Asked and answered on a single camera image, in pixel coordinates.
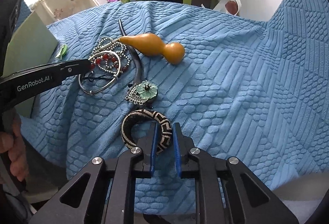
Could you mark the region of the person's left hand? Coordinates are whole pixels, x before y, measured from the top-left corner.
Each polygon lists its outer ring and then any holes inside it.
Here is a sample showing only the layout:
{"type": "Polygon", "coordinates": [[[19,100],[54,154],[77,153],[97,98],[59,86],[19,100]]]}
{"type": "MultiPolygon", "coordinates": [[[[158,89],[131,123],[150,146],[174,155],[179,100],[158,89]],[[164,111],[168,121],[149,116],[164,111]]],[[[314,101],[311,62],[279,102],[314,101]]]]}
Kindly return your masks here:
{"type": "Polygon", "coordinates": [[[10,172],[22,182],[28,175],[28,163],[18,115],[13,120],[12,131],[12,134],[1,132],[1,153],[8,153],[11,161],[10,172]]]}

